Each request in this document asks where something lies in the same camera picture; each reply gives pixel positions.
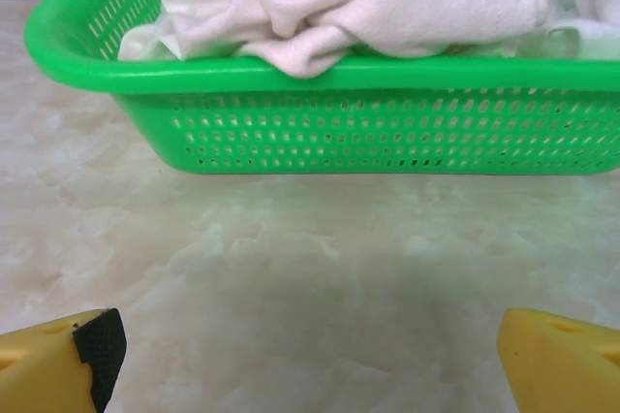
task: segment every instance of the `green plastic basket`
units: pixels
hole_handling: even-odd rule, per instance
[[[183,171],[593,174],[620,167],[620,62],[344,59],[310,80],[256,58],[118,62],[160,0],[44,0],[25,32],[52,79],[110,93]]]

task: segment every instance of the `folded white cloth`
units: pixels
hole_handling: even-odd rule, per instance
[[[497,42],[544,23],[546,0],[163,0],[165,13],[124,37],[121,60],[223,53],[262,57],[300,78],[357,43],[402,57]]]
[[[527,34],[517,55],[620,60],[620,0],[574,0],[574,4],[573,13]]]

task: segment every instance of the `white marble countertop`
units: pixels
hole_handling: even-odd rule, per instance
[[[197,176],[43,77],[0,3],[0,332],[118,307],[108,411],[514,412],[530,306],[620,326],[620,172]]]

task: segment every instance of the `black rubber pad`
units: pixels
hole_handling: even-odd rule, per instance
[[[127,351],[127,339],[120,313],[109,309],[73,332],[79,358],[93,372],[90,395],[97,413],[103,413]]]

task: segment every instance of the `marble surface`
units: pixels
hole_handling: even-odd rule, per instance
[[[620,172],[197,176],[43,77],[0,3],[0,332],[116,306],[109,412],[515,412],[530,306],[620,326]]]

